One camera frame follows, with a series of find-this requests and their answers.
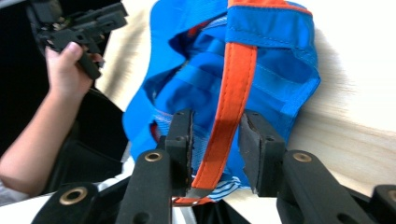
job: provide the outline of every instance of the orange webbing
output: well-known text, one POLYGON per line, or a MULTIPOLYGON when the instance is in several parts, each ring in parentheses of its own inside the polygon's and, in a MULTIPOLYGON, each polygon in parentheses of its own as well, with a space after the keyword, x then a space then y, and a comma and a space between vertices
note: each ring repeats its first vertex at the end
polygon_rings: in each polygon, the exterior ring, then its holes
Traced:
POLYGON ((196 198, 179 198, 176 200, 176 204, 190 204, 190 205, 199 205, 199 204, 204 204, 204 203, 214 203, 211 199, 208 197, 204 197, 202 199, 196 199, 196 198))
POLYGON ((283 0, 229 0, 228 7, 233 6, 288 8, 312 15, 307 9, 289 5, 289 3, 283 0))
POLYGON ((256 47, 239 43, 226 45, 218 111, 204 158, 192 182, 193 188, 214 189, 219 182, 248 100, 256 57, 256 47))

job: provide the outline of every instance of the blue fabric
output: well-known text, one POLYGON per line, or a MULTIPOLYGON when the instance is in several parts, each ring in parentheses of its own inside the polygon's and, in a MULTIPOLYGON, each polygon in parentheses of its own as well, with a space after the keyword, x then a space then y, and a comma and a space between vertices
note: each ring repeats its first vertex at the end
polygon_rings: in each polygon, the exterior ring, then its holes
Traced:
MULTIPOLYGON (((264 115, 288 141, 299 109, 320 82, 311 15, 281 8, 227 9, 227 1, 161 0, 152 9, 150 26, 148 73, 123 116, 135 159, 156 147, 150 123, 156 122, 166 135, 172 115, 190 108, 196 174, 216 115, 227 42, 258 47, 246 109, 264 115), (190 28, 204 21, 210 23, 198 35, 189 35, 190 28)), ((223 176, 209 197, 219 200, 248 188, 243 167, 236 134, 223 176)))

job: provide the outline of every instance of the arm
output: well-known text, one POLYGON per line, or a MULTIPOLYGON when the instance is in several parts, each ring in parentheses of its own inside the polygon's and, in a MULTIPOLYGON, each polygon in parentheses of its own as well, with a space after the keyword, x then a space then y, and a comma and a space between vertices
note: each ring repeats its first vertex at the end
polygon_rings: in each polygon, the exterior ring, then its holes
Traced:
POLYGON ((0 179, 10 189, 36 196, 45 187, 58 151, 92 81, 76 65, 82 48, 46 51, 49 92, 34 117, 0 160, 0 179))

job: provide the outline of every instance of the human hand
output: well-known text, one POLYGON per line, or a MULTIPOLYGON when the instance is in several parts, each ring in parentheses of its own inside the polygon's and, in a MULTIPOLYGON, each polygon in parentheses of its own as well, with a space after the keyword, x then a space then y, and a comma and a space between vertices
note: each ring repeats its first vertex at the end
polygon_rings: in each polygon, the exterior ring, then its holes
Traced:
MULTIPOLYGON (((64 99, 82 99, 92 80, 78 65, 83 48, 71 42, 61 53, 46 48, 49 75, 49 92, 64 99)), ((102 61, 98 54, 91 56, 94 62, 102 61)))

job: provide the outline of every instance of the gun grip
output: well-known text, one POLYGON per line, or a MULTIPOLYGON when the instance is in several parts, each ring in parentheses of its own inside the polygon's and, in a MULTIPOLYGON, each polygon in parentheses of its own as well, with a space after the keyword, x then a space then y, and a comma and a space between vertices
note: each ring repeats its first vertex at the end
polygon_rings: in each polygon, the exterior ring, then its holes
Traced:
POLYGON ((92 61, 92 59, 88 56, 87 53, 83 53, 81 58, 78 60, 78 63, 81 65, 82 69, 84 69, 85 73, 87 73, 88 77, 95 80, 99 78, 102 74, 99 72, 98 66, 92 61))

